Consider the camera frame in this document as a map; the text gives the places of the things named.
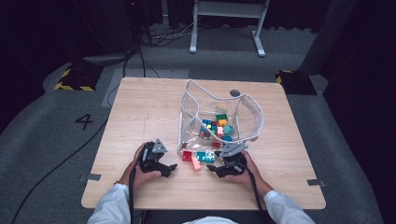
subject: toy block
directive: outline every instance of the toy block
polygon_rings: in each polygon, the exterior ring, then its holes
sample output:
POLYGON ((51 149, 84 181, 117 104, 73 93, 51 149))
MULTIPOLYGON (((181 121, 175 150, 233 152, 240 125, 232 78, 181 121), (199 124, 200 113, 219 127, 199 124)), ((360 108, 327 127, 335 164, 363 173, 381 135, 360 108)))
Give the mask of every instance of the toy block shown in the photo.
POLYGON ((218 123, 212 120, 208 119, 203 119, 202 123, 204 124, 203 127, 201 127, 201 131, 199 133, 199 136, 202 138, 207 138, 207 139, 213 139, 213 136, 210 133, 216 134, 218 131, 218 123))
POLYGON ((197 151, 198 161, 205 161, 206 154, 204 151, 197 151))
POLYGON ((226 115, 226 114, 216 115, 216 120, 217 120, 217 121, 219 121, 219 120, 221 120, 221 119, 228 120, 228 119, 227 119, 227 115, 226 115))
POLYGON ((227 119, 219 119, 219 126, 224 127, 227 125, 227 119))
POLYGON ((212 147, 221 147, 220 142, 212 142, 212 147))
POLYGON ((212 151, 207 151, 205 153, 205 162, 206 163, 213 163, 215 162, 215 153, 212 151))
POLYGON ((223 135, 224 135, 223 128, 222 127, 218 127, 218 132, 217 132, 218 138, 222 138, 223 135))
POLYGON ((227 141, 227 142, 233 141, 233 139, 231 138, 231 136, 223 136, 223 140, 224 140, 224 141, 227 141))
POLYGON ((224 126, 224 133, 227 135, 232 135, 233 134, 233 126, 231 126, 230 124, 227 124, 226 126, 224 126))
POLYGON ((191 157, 192 157, 192 152, 183 151, 183 157, 182 157, 183 161, 191 161, 191 157))
POLYGON ((192 160, 192 165, 194 166, 194 171, 195 172, 200 172, 201 171, 201 164, 199 163, 198 159, 195 157, 191 158, 192 160))

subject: wrist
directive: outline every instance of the wrist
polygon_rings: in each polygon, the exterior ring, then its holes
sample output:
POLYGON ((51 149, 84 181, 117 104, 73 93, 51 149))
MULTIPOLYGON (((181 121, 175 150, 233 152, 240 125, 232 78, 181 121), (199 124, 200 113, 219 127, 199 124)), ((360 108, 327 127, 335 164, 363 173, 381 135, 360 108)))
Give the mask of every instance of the wrist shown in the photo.
POLYGON ((269 191, 273 190, 273 188, 262 178, 257 180, 256 186, 261 198, 263 198, 269 191))
POLYGON ((117 181, 114 183, 114 185, 115 185, 115 184, 125 185, 126 187, 129 188, 129 183, 128 183, 128 181, 125 181, 125 180, 122 180, 122 179, 117 180, 117 181))

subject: white sleeve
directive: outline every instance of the white sleeve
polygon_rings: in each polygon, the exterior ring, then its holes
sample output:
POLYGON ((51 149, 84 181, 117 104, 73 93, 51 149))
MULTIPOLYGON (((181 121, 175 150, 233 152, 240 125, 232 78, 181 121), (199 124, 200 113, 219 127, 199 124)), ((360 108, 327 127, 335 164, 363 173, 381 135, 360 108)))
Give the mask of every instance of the white sleeve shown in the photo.
POLYGON ((264 196, 270 217, 277 224, 315 223, 301 207, 288 196, 274 190, 264 196))
POLYGON ((131 223, 128 198, 128 186, 115 184, 96 205, 88 224, 131 223))

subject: hazard tape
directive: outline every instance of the hazard tape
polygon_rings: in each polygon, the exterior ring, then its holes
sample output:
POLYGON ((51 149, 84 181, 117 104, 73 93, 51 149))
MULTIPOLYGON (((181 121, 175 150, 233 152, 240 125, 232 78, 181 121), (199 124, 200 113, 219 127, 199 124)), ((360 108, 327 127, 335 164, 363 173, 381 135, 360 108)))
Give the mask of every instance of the hazard tape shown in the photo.
POLYGON ((61 78, 58 81, 58 84, 55 86, 55 90, 65 90, 65 91, 95 91, 95 87, 91 86, 79 86, 79 85, 64 85, 66 79, 70 76, 70 66, 62 74, 61 78))

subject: person's right hand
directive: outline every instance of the person's right hand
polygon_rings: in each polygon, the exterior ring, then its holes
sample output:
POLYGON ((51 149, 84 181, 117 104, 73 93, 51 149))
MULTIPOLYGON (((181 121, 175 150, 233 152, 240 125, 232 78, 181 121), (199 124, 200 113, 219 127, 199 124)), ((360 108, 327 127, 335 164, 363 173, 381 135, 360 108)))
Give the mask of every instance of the person's right hand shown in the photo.
MULTIPOLYGON (((254 163, 253 159, 251 159, 248 152, 243 150, 241 153, 247 159, 247 168, 250 170, 251 173, 253 173, 254 178, 256 180, 257 189, 258 189, 260 195, 263 197, 266 193, 273 190, 273 188, 267 182, 264 181, 264 179, 262 178, 262 175, 260 174, 259 169, 257 168, 256 164, 254 163)), ((224 176, 224 179, 227 181, 230 181, 230 182, 237 183, 237 184, 242 184, 245 187, 247 187, 248 189, 253 189, 251 179, 250 179, 247 169, 241 175, 226 175, 226 176, 224 176)))

